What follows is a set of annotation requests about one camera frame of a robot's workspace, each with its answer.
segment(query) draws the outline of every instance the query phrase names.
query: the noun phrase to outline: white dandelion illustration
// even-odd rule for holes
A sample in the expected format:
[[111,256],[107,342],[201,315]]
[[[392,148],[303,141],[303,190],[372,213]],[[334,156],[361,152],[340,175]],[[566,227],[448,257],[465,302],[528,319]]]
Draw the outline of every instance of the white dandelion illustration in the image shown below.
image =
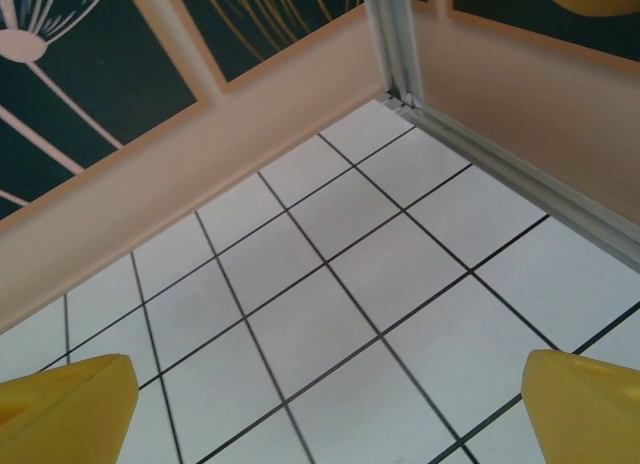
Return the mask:
[[[73,101],[36,64],[47,48],[73,29],[100,0],[0,0],[0,56],[25,64],[56,96],[116,149],[115,137]],[[0,118],[70,172],[83,169],[53,144],[0,105]],[[24,206],[26,201],[0,190],[0,197]]]

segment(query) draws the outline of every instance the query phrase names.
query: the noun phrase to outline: dark teal background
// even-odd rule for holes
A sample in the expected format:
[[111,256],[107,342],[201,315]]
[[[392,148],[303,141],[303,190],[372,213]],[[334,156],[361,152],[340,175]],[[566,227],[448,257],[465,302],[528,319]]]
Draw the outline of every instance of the dark teal background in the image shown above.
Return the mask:
[[[132,0],[98,2],[37,65],[123,144],[196,101]],[[0,104],[85,168],[116,150],[26,65],[2,57]],[[71,177],[0,120],[0,189],[32,201]],[[0,219],[16,207],[0,198]]]
[[[182,0],[191,18],[200,31],[207,47],[215,58],[222,74],[227,81],[231,81],[248,70],[256,67],[262,61],[256,58],[236,35],[228,28],[224,20],[216,12],[209,0]],[[238,6],[234,0],[217,0],[224,9],[225,14],[233,20],[235,26],[247,37],[253,47],[264,57],[277,54],[278,49],[262,35],[259,28],[254,24],[246,13],[238,12]],[[313,32],[329,23],[316,0],[292,0],[299,14],[304,18],[307,28]],[[362,0],[322,0],[327,7],[330,16],[335,19],[345,12],[356,7],[357,2]],[[277,6],[279,13],[286,16],[284,8]],[[262,18],[259,8],[255,6],[256,15]],[[297,39],[305,37],[308,32],[295,20],[286,20],[289,28]],[[280,50],[291,45],[291,42],[275,38]]]
[[454,0],[454,8],[614,56],[640,60],[640,13],[585,17],[552,0]]

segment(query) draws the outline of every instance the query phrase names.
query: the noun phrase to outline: yellow line pattern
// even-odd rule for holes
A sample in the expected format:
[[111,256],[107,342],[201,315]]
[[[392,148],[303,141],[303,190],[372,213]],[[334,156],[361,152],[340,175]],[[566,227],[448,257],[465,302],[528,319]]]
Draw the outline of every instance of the yellow line pattern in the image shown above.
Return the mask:
[[[304,29],[306,34],[311,33],[310,23],[300,15],[296,4],[300,4],[298,0],[208,0],[213,6],[215,12],[224,21],[228,29],[236,36],[240,43],[259,61],[264,61],[266,57],[271,55],[267,52],[264,56],[256,44],[251,42],[251,31],[247,29],[247,25],[255,26],[255,29],[263,36],[266,42],[273,48],[275,52],[281,51],[296,42],[302,36],[300,28]],[[312,0],[305,2],[306,4],[317,4],[320,12],[327,21],[332,21],[333,16],[329,11],[324,0]],[[344,0],[344,12],[348,12],[352,7],[360,5],[362,0]]]
[[320,9],[322,10],[324,17],[326,17],[328,21],[333,21],[333,18],[331,17],[331,14],[329,13],[327,6],[324,5],[324,1],[316,0],[316,2],[318,3],[318,6],[320,6]]
[[222,6],[220,6],[218,1],[209,0],[209,2],[211,2],[211,5],[215,8],[216,12],[220,15],[222,20],[229,27],[229,29],[231,29],[231,32],[235,34],[238,40],[242,42],[242,44],[247,48],[247,50],[251,54],[253,54],[253,56],[259,61],[264,61],[264,57],[262,57],[262,55],[258,51],[256,51],[256,49],[251,45],[251,43],[247,40],[247,38],[244,37],[244,35],[240,32],[240,30],[233,24],[233,22],[231,22],[231,20],[226,15],[226,13],[224,12],[224,9],[222,9]]
[[280,47],[275,40],[273,40],[273,38],[269,35],[269,33],[267,32],[267,30],[264,28],[264,26],[262,25],[262,23],[260,22],[260,19],[258,19],[258,16],[256,16],[255,12],[253,12],[253,9],[251,8],[251,5],[249,4],[249,1],[247,0],[241,0],[242,3],[245,6],[245,10],[247,11],[247,14],[249,14],[249,16],[251,17],[251,19],[253,20],[254,24],[256,25],[256,27],[258,28],[258,30],[262,33],[262,35],[264,36],[264,38],[269,42],[269,44],[271,44],[271,46],[276,50],[276,51],[281,51],[282,47]]

